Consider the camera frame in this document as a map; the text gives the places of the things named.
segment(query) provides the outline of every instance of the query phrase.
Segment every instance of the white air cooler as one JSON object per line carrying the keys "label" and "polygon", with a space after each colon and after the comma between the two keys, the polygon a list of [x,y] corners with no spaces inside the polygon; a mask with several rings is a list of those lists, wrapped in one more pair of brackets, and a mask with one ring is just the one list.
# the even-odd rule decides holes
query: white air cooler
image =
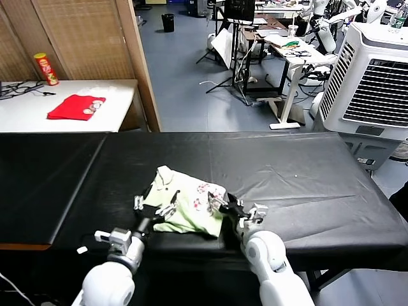
{"label": "white air cooler", "polygon": [[408,137],[408,28],[350,25],[315,120],[323,129],[339,132],[371,170]]}

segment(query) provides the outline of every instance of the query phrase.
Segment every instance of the concrete floor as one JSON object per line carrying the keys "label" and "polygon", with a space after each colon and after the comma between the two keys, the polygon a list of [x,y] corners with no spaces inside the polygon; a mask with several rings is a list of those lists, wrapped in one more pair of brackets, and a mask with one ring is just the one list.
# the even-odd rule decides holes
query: concrete floor
{"label": "concrete floor", "polygon": [[[162,13],[175,14],[174,33],[163,33]],[[268,106],[245,106],[234,90],[217,89],[205,94],[212,84],[199,85],[207,80],[221,82],[231,75],[225,67],[207,59],[195,64],[206,52],[214,22],[188,17],[184,6],[177,4],[154,6],[150,11],[138,11],[138,15],[147,21],[140,32],[163,131],[270,131],[268,125],[276,119]],[[262,66],[251,65],[251,74],[262,80],[269,73],[277,85],[282,67],[283,61],[267,59]],[[308,109],[311,98],[303,101],[305,95],[298,93],[296,102]],[[306,126],[292,133],[310,131],[312,119],[308,111],[304,112]],[[373,179],[390,196],[408,179],[408,167],[389,160]],[[245,280],[239,279],[241,286],[245,286]],[[314,300],[319,306],[403,306],[408,301],[407,288],[408,273],[353,270]]]}

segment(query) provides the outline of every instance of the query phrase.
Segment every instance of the black tablecloth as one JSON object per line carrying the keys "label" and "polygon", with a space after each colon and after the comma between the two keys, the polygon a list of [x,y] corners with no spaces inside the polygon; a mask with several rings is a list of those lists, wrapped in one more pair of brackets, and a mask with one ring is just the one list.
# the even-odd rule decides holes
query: black tablecloth
{"label": "black tablecloth", "polygon": [[54,241],[104,138],[0,135],[0,244]]}
{"label": "black tablecloth", "polygon": [[[220,184],[247,205],[268,205],[264,227],[285,241],[296,270],[408,270],[407,223],[334,133],[110,134],[52,249],[72,251],[95,230],[131,227],[133,196],[162,165]],[[223,225],[218,239],[153,233],[147,255],[242,257]]]}

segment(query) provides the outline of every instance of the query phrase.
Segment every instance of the pringles can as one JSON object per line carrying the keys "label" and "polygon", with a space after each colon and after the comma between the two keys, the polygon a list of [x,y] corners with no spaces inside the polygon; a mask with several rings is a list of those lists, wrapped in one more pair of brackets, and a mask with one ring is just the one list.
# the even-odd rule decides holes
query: pringles can
{"label": "pringles can", "polygon": [[44,77],[47,79],[49,86],[54,86],[59,83],[57,75],[55,74],[54,69],[50,65],[50,61],[47,58],[45,53],[37,53],[34,55],[35,60],[38,63],[38,66],[41,68],[41,71],[44,74]]}

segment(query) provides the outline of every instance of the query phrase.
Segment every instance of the air cooler vent grille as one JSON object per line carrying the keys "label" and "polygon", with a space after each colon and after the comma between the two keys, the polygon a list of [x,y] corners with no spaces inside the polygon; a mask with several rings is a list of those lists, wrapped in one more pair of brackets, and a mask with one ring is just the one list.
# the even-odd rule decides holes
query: air cooler vent grille
{"label": "air cooler vent grille", "polygon": [[327,118],[327,115],[332,108],[333,102],[336,98],[337,92],[340,89],[340,85],[343,82],[344,76],[346,75],[353,55],[354,48],[350,46],[348,42],[345,42],[336,66],[331,73],[331,80],[326,93],[323,96],[323,100],[320,106],[321,113],[323,114],[323,119]]}
{"label": "air cooler vent grille", "polygon": [[372,59],[343,118],[408,127],[408,63]]}

